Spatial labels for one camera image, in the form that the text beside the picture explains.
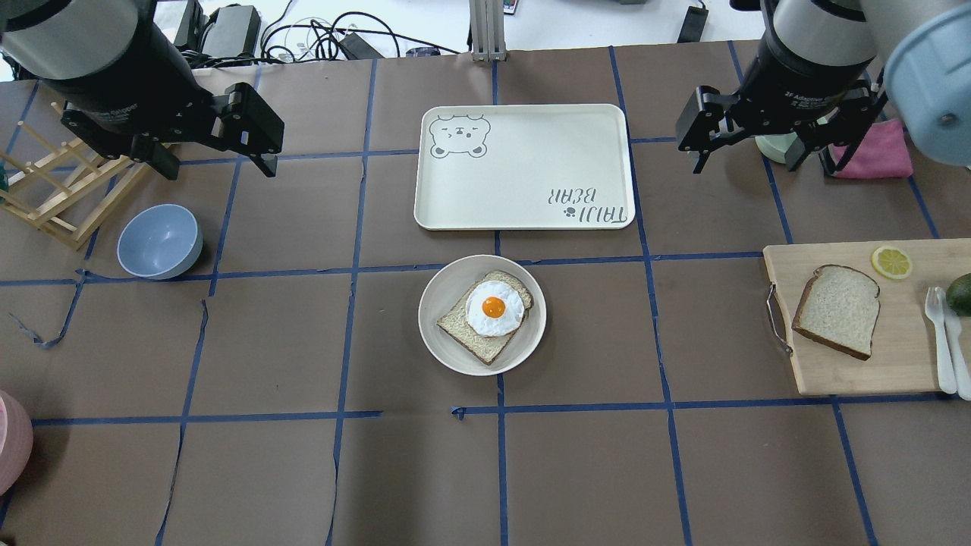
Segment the black gripper bowl side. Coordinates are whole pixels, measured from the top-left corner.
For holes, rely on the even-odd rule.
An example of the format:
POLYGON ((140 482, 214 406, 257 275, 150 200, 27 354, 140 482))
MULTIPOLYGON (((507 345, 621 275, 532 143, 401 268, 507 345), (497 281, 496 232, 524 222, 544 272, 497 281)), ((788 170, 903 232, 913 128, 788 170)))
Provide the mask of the black gripper bowl side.
POLYGON ((196 83, 80 82, 60 84, 61 121, 104 158, 130 155, 177 180, 181 162, 163 143, 195 142, 248 155, 265 177, 276 177, 285 124, 248 83, 214 96, 196 83))

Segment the black gripper cutting-board side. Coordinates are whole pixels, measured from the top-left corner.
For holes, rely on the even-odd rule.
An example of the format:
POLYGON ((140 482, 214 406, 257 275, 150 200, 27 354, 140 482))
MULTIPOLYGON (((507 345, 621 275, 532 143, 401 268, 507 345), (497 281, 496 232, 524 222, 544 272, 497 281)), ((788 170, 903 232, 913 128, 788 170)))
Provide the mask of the black gripper cutting-board side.
POLYGON ((866 80, 850 83, 836 96, 808 96, 777 84, 752 82, 735 93, 698 86, 675 124, 677 148, 690 152, 700 175, 712 152, 743 139, 794 133, 786 167, 796 171, 809 155, 828 145, 849 146, 863 139, 888 103, 888 94, 866 80))

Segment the robot arm near blue bowl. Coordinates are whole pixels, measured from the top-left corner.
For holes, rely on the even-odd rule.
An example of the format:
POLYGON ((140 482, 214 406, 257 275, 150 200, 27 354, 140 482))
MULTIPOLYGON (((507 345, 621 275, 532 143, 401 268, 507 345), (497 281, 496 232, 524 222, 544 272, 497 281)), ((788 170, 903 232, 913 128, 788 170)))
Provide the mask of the robot arm near blue bowl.
POLYGON ((252 84, 221 96, 155 25, 152 1, 4 1, 2 48, 65 101, 60 118, 93 151, 174 180, 169 144, 245 155, 277 172, 284 122, 252 84))

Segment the robot arm over cutting board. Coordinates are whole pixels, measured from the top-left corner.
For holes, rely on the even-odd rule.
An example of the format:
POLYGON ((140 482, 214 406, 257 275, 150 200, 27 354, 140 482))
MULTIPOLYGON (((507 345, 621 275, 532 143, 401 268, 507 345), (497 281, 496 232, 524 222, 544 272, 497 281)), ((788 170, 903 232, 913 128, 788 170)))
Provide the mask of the robot arm over cutting board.
POLYGON ((967 1, 734 1, 764 33, 735 93, 698 86, 677 119, 677 148, 700 173, 712 152, 794 133, 791 171, 812 153, 834 175, 891 102, 913 145, 969 165, 967 1))

